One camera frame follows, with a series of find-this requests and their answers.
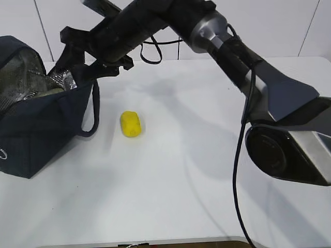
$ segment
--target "silver foil lining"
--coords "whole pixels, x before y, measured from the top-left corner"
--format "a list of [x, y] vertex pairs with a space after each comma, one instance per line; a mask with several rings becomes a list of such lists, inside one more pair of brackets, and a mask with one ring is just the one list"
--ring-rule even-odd
[[44, 75], [36, 53], [21, 50], [0, 69], [0, 114], [19, 101], [75, 88], [70, 71]]
[[50, 78], [63, 90], [72, 90], [77, 88], [77, 84], [69, 70], [62, 73], [53, 73]]

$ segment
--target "white table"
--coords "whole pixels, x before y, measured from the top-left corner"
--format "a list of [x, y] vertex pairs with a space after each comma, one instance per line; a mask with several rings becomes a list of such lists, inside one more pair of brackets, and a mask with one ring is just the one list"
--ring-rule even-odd
[[[268, 61], [331, 96], [327, 60]], [[244, 241], [231, 175], [245, 99], [217, 65], [136, 63], [100, 80], [100, 89], [93, 138], [76, 138], [32, 180], [0, 173], [0, 247]], [[125, 110], [140, 114], [140, 137], [122, 135]], [[86, 128], [91, 123], [89, 107]], [[331, 246], [331, 188], [273, 179], [246, 149], [238, 184], [253, 240], [265, 247]]]

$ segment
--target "floor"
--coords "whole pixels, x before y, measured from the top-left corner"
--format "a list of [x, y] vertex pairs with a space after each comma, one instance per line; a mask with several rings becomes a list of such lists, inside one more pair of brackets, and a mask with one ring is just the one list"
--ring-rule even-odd
[[164, 244], [157, 248], [250, 248], [246, 243], [239, 241], [191, 243], [191, 244]]

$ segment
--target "white wall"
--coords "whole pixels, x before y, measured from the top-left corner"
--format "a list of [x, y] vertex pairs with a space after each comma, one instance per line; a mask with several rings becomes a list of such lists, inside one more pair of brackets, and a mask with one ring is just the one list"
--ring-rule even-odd
[[331, 61], [331, 0], [321, 0], [300, 56], [321, 56]]
[[[283, 57], [300, 54], [324, 56], [331, 60], [331, 0], [320, 0], [319, 6], [319, 0], [214, 1], [217, 9], [236, 28], [244, 43], [260, 55]], [[113, 2], [124, 8], [131, 0]], [[36, 0], [42, 23], [34, 0], [0, 0], [0, 4], [0, 35], [16, 36], [35, 48], [45, 61], [51, 61], [52, 56], [54, 60], [59, 58], [64, 47], [60, 42], [59, 32], [65, 26], [90, 30], [102, 20], [97, 13], [83, 6], [80, 0]], [[160, 31], [156, 38], [161, 42], [178, 37], [167, 28]], [[178, 58], [177, 44], [161, 48], [164, 59]], [[138, 60], [139, 52], [140, 48], [137, 48], [130, 56]], [[158, 59], [153, 46], [146, 45], [144, 54], [151, 60]], [[179, 46], [180, 59], [207, 57], [208, 55], [193, 53], [183, 43]]]
[[51, 61], [45, 36], [33, 0], [0, 0], [0, 36], [12, 35]]

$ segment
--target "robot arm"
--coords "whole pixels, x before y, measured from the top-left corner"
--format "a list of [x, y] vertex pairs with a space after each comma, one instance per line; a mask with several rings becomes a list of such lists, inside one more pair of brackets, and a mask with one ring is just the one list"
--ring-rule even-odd
[[133, 67], [130, 51], [169, 26], [194, 52], [208, 53], [246, 97], [254, 66], [246, 146], [263, 172], [331, 185], [331, 99], [319, 98], [313, 87], [285, 76], [229, 34], [212, 1], [134, 0], [124, 10], [104, 0], [83, 3], [105, 19], [90, 32], [66, 27], [61, 32], [66, 48], [54, 70], [74, 70], [88, 52], [97, 61], [86, 68], [86, 78], [117, 76], [119, 66]]

